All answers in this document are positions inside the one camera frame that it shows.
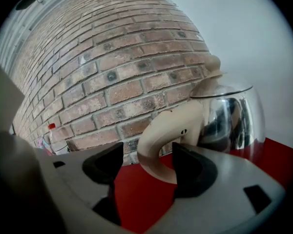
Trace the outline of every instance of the shiny metallic teapot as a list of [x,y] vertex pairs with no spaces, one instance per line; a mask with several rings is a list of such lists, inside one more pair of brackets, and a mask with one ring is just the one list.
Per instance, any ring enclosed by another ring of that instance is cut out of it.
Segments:
[[247,81],[220,71],[220,60],[208,55],[207,75],[197,83],[189,100],[161,112],[143,132],[138,160],[152,176],[176,184],[175,171],[159,160],[167,143],[181,143],[241,156],[256,163],[265,141],[263,108]]

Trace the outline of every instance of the white wall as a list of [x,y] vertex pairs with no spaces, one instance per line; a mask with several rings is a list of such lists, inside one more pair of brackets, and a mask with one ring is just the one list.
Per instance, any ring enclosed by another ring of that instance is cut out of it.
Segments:
[[197,26],[222,70],[262,99],[266,135],[293,148],[293,33],[271,0],[172,0]]

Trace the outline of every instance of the teapot lid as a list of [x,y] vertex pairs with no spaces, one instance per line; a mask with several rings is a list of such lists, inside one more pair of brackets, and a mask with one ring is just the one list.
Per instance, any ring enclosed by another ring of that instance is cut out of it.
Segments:
[[205,78],[190,93],[191,98],[218,97],[240,93],[253,86],[246,80],[228,73]]

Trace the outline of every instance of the chrome surface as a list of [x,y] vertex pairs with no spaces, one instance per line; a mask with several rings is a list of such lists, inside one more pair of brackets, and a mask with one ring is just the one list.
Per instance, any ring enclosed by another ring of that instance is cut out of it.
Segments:
[[251,89],[252,85],[241,77],[223,74],[199,82],[191,91],[191,98],[208,98],[231,95]]
[[256,90],[200,100],[209,117],[197,146],[256,161],[265,141],[264,113]]

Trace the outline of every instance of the teapot body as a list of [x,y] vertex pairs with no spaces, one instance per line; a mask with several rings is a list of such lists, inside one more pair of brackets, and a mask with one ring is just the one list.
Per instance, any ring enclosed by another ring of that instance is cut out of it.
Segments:
[[251,161],[260,158],[265,141],[265,119],[253,87],[240,93],[192,99],[200,100],[205,112],[197,146]]

